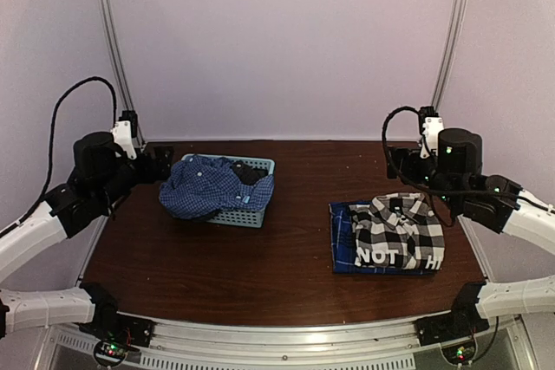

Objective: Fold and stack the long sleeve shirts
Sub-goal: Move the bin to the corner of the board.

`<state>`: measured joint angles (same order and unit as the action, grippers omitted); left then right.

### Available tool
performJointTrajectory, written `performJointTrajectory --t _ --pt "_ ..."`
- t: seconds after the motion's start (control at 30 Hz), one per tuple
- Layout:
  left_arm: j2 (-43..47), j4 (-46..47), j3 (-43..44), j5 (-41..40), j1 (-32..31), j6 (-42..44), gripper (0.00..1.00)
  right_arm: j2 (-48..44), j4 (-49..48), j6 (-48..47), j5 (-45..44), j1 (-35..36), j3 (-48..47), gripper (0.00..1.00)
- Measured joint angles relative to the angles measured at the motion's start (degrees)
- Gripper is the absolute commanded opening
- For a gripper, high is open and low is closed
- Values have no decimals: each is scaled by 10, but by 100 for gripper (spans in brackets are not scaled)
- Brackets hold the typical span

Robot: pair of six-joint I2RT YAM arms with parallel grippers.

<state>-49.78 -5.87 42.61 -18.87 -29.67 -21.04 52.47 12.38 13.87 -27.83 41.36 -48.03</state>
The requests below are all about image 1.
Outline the blue small-check shirt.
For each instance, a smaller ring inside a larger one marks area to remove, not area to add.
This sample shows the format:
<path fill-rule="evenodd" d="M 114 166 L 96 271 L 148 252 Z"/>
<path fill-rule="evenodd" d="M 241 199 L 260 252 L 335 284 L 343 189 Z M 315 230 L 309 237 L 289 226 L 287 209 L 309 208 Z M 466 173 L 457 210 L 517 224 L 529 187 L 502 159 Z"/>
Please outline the blue small-check shirt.
<path fill-rule="evenodd" d="M 160 186 L 159 201 L 172 217 L 208 219 L 220 211 L 261 211 L 270 203 L 275 180 L 272 174 L 255 185 L 244 185 L 231 169 L 231 160 L 200 154 L 176 162 Z"/>

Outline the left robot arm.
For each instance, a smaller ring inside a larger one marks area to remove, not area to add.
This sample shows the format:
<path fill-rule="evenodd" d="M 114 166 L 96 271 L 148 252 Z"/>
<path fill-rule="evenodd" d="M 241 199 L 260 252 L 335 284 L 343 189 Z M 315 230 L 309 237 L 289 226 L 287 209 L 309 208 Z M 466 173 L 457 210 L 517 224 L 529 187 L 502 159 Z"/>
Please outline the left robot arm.
<path fill-rule="evenodd" d="M 67 182 L 39 198 L 30 214 L 1 232 L 1 277 L 6 278 L 47 248 L 76 236 L 98 217 L 111 217 L 137 185 L 168 179 L 171 146 L 146 153 L 128 136 L 95 132 L 73 146 L 75 166 Z M 99 339 L 124 332 L 116 300 L 98 283 L 43 292 L 1 292 L 1 334 L 78 323 Z"/>

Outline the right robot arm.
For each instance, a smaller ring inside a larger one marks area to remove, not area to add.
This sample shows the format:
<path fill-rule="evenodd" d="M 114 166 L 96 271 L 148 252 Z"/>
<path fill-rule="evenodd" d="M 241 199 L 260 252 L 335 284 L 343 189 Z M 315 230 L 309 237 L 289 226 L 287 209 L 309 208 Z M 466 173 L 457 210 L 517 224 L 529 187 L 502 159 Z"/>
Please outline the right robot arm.
<path fill-rule="evenodd" d="M 506 234 L 554 251 L 554 208 L 520 184 L 500 175 L 484 175 L 482 138 L 461 128 L 437 135 L 437 147 L 422 146 L 423 158 L 410 148 L 384 146 L 388 175 L 444 200 L 452 217 L 463 216 L 497 234 Z M 502 315 L 551 313 L 554 278 L 547 276 L 509 283 L 478 282 L 463 286 L 444 327 L 464 335 L 480 320 Z"/>

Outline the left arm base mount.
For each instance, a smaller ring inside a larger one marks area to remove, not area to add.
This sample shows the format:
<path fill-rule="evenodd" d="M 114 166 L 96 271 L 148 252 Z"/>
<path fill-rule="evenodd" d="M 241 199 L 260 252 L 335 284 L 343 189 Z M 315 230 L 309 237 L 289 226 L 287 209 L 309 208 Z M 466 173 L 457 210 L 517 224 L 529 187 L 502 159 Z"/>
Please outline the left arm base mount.
<path fill-rule="evenodd" d="M 82 283 L 95 307 L 92 321 L 79 323 L 85 334 L 93 335 L 93 359 L 101 369 L 114 369 L 130 354 L 138 354 L 140 347 L 149 347 L 154 322 L 147 318 L 125 315 L 119 311 L 118 302 L 99 283 Z"/>

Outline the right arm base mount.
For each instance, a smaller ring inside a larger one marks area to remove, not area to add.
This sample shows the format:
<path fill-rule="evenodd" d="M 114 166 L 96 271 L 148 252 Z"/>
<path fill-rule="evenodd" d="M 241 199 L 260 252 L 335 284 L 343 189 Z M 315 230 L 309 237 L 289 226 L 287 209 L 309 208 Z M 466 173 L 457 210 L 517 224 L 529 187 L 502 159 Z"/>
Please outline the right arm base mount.
<path fill-rule="evenodd" d="M 476 305 L 485 282 L 466 283 L 454 298 L 449 312 L 429 315 L 415 321 L 421 347 L 441 344 L 444 359 L 457 367 L 470 366 L 478 358 L 475 336 L 490 328 Z"/>

